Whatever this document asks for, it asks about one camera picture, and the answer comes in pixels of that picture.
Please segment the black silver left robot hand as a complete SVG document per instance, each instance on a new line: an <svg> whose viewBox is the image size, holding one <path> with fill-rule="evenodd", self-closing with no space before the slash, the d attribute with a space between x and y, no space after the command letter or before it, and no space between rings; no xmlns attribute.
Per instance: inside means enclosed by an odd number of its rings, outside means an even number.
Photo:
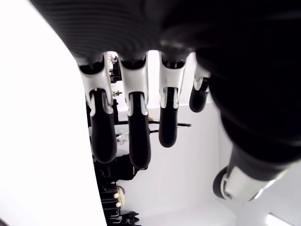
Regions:
<svg viewBox="0 0 301 226"><path fill-rule="evenodd" d="M118 54L132 164L148 167L148 54L159 52L159 141L177 136L179 95L196 55L190 108L211 95L233 142L214 194L248 202L301 159L301 3L298 0L34 0L79 67L96 159L116 154L106 53Z"/></svg>

